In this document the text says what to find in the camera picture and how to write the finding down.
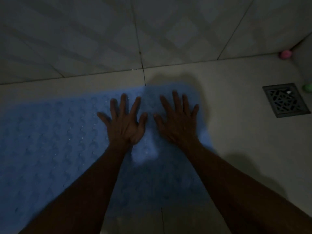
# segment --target floor drain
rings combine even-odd
[[[262,87],[276,117],[311,113],[294,83]]]

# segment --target pink ball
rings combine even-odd
[[[283,60],[285,60],[285,59],[290,58],[291,55],[292,55],[292,51],[290,51],[290,50],[285,50],[285,51],[282,51],[282,52],[280,53],[280,58],[283,59]]]

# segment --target blue bath mat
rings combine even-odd
[[[141,96],[138,112],[148,113],[146,133],[126,155],[106,216],[139,208],[159,208],[173,202],[207,201],[209,196],[185,155],[162,139],[153,119],[165,117],[159,101],[163,94],[173,105],[171,91],[186,93],[190,106],[200,104],[192,87],[175,83],[121,91],[60,98],[12,107],[0,125],[0,230],[22,229],[46,204],[57,197],[108,145],[105,125],[98,111],[110,115],[110,99],[122,93],[132,106]],[[197,133],[211,148],[201,110]]]

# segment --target forearm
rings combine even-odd
[[[20,233],[98,234],[129,144],[111,143],[105,153]]]
[[[308,215],[205,149],[199,141],[190,142],[181,149],[226,221],[241,216],[259,231],[267,233],[312,233]]]

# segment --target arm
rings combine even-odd
[[[138,125],[135,122],[139,102],[138,97],[130,113],[126,115],[126,95],[123,94],[120,115],[117,116],[115,101],[111,100],[111,122],[104,114],[98,113],[107,126],[110,141],[105,153],[49,203],[21,234],[100,232],[123,158],[130,146],[139,142],[145,132],[147,114],[141,115]]]
[[[232,233],[312,233],[311,218],[266,186],[206,149],[196,136],[196,114],[183,95],[183,108],[173,92],[175,111],[166,98],[164,123],[154,115],[162,136],[185,153]]]

